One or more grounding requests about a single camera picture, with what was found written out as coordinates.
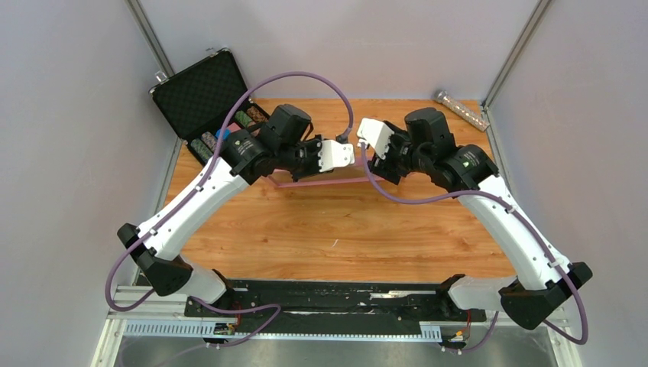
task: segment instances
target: gray wall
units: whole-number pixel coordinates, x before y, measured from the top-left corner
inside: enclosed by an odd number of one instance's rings
[[[176,71],[230,46],[248,84],[320,73],[357,98],[482,99],[537,0],[141,0]],[[259,96],[335,96],[286,80]]]
[[[0,44],[0,364],[86,366],[116,230],[151,214],[174,143],[157,65],[119,0],[0,2]]]
[[[518,199],[594,271],[586,366],[648,365],[647,35],[645,1],[557,1],[493,108]]]

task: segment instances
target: metal frame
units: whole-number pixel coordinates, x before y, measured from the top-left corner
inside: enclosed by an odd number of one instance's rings
[[[131,9],[131,12],[138,23],[144,37],[146,38],[149,47],[151,48],[157,62],[160,65],[162,71],[166,73],[167,76],[172,76],[174,74],[173,68],[168,60],[164,50],[160,44],[160,41],[157,39],[157,36],[154,33],[154,30],[147,19],[147,16],[144,12],[144,9],[139,2],[139,0],[125,0],[128,7]],[[546,13],[547,8],[551,5],[552,0],[539,0],[536,5],[533,13],[530,16],[529,21],[526,23],[523,31],[518,37],[513,49],[511,50],[507,60],[502,66],[499,74],[495,78],[495,81],[490,88],[486,99],[481,104],[482,106],[482,115],[484,118],[491,123],[491,126],[486,131],[488,135],[489,143],[491,144],[491,150],[494,155],[494,159],[498,167],[501,169],[501,173],[504,177],[504,180],[510,185],[510,181],[507,179],[507,163],[503,159],[500,149],[499,149],[499,137],[497,134],[496,128],[494,128],[494,123],[492,114],[490,113],[490,107],[492,106],[494,100],[497,98],[497,94],[500,92],[501,87],[503,86],[506,78],[508,77],[510,71],[514,67],[517,59],[523,52],[523,49],[527,45],[529,39],[533,35],[533,32],[536,30],[538,24],[542,21],[543,16]],[[177,139],[176,144],[171,155],[170,162],[167,166],[167,172],[165,174],[164,183],[160,191],[160,196],[158,197],[156,210],[161,209],[164,206],[166,200],[167,191],[169,189],[171,177],[173,176],[173,171],[177,162],[177,158],[180,154],[181,140]],[[115,295],[115,299],[120,303],[129,304],[133,300],[138,299],[148,287],[118,287],[118,290]],[[106,317],[106,322],[104,325],[104,330],[101,335],[101,339],[97,345],[97,349],[92,359],[92,367],[112,367],[117,358],[119,348],[121,345],[122,337],[125,333],[129,334],[133,330],[145,330],[135,327],[136,325],[150,325],[153,329],[151,330],[162,330],[165,333],[168,331],[174,331],[172,326],[175,325],[187,325],[187,326],[201,326],[204,323],[214,323],[214,322],[231,322],[233,318],[187,318],[183,315],[184,303],[186,297],[181,294],[171,295],[169,297],[158,297],[156,295],[151,296],[149,300],[144,302],[137,310],[130,311],[127,313],[119,312],[110,312]],[[487,313],[489,319],[493,317],[493,313]],[[563,328],[565,331],[570,332],[569,322],[566,319],[564,310],[562,308],[558,309],[551,317],[550,320],[554,322],[557,326]],[[501,314],[498,320],[498,325],[507,326],[514,325],[514,322],[506,315]],[[441,326],[457,326],[457,323],[442,322],[436,323],[434,327]],[[582,366],[581,360],[578,355],[578,350],[576,346],[572,343],[569,343],[562,339],[562,337],[555,331],[546,328],[549,335],[549,339],[552,342],[552,349],[558,362],[558,366]],[[285,336],[262,336],[262,339],[276,339],[276,338],[285,338]]]
[[[504,81],[508,77],[508,74],[513,69],[513,66],[516,63],[517,58],[522,54],[522,51],[527,45],[529,39],[531,38],[531,36],[533,36],[533,32],[538,27],[538,24],[540,24],[540,22],[542,21],[547,8],[549,8],[549,6],[552,3],[553,0],[538,1],[538,4],[533,9],[533,12],[531,13],[529,20],[524,25],[522,33],[520,33],[520,36],[517,38],[517,41],[515,41],[515,45],[513,45],[513,49],[510,51],[510,54],[508,55],[506,61],[504,61],[504,65],[502,66],[499,74],[495,78],[495,81],[493,82],[491,89],[488,91],[488,94],[486,95],[486,99],[482,103],[482,105],[485,108],[488,108],[493,105],[493,101],[495,100],[495,98],[497,98],[497,94],[500,92],[500,89],[503,86]]]

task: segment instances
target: open case lid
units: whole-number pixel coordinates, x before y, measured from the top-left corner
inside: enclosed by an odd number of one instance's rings
[[[191,140],[220,127],[248,90],[229,49],[221,49],[151,89],[178,137]]]

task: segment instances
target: cylindrical object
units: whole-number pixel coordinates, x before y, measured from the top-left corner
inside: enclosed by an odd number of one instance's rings
[[[484,121],[480,115],[471,111],[468,107],[466,107],[458,100],[453,99],[448,94],[448,92],[443,89],[434,92],[434,100],[441,103],[445,107],[448,107],[451,111],[456,113],[457,116],[467,121],[470,125],[476,127],[480,132],[485,132],[486,128],[490,126],[490,124]]]
[[[252,122],[254,122],[254,120],[252,120],[250,116],[246,115],[243,111],[236,112],[234,118],[239,124],[243,125],[244,128],[247,128]]]
[[[204,132],[200,136],[200,140],[202,140],[207,147],[209,147],[210,151],[214,151],[216,149],[216,137],[211,133],[211,132]]]
[[[247,111],[248,116],[252,117],[257,123],[267,122],[267,118],[256,107],[252,106]]]
[[[198,154],[203,164],[206,164],[207,161],[209,161],[209,159],[214,155],[212,151],[209,150],[207,145],[205,145],[205,143],[203,143],[203,141],[200,139],[193,139],[190,145],[191,148],[193,148],[193,151]]]

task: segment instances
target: metal bracket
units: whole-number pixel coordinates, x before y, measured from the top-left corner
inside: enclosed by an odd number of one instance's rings
[[[319,172],[330,171],[336,167],[346,167],[355,163],[352,144],[340,144],[335,140],[322,141],[319,155]]]

